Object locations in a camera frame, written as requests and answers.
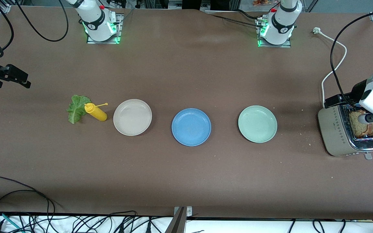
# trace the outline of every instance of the table surface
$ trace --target table surface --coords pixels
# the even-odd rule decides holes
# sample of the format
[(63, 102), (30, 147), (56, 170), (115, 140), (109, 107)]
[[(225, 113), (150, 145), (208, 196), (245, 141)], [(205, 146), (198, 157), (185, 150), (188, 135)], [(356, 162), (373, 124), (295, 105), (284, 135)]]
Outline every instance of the table surface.
[[(60, 8), (24, 9), (46, 37), (64, 32)], [(257, 47), (251, 26), (196, 10), (135, 9), (119, 45), (86, 44), (77, 12), (67, 13), (68, 35), (56, 43), (36, 35), (16, 7), (8, 13), (15, 39), (0, 64), (21, 68), (32, 84), (0, 89), (1, 176), (37, 188), (61, 204), (59, 212), (170, 215), (176, 205), (192, 205), (198, 216), (373, 219), (373, 159), (330, 156), (317, 123), (331, 43), (311, 30), (335, 37), (358, 15), (301, 14), (292, 47), (274, 49)], [(8, 39), (1, 18), (0, 44)], [(373, 23), (357, 22), (340, 41), (348, 55), (338, 75), (349, 91), (373, 74)], [(338, 46), (335, 59), (342, 55)], [(337, 94), (332, 77), (325, 85), (327, 97)], [(69, 123), (74, 94), (108, 102), (108, 120), (86, 115)], [(150, 105), (153, 119), (145, 133), (129, 137), (112, 117), (134, 98)], [(251, 143), (238, 130), (238, 115), (251, 105), (277, 118), (267, 143)], [(171, 134), (173, 117), (190, 107), (212, 124), (197, 147)], [(0, 180), (0, 196), (15, 189)], [(0, 211), (44, 212), (45, 205), (36, 195), (14, 194)]]

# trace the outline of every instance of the mustard bottle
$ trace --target mustard bottle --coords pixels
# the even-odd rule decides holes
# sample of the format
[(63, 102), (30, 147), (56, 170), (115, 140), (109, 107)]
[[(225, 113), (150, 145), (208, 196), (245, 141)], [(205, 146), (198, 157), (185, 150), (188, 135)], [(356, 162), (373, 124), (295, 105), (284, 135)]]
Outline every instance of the mustard bottle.
[(107, 114), (99, 108), (99, 106), (103, 105), (107, 105), (107, 103), (97, 106), (94, 103), (84, 104), (84, 110), (99, 121), (106, 121)]

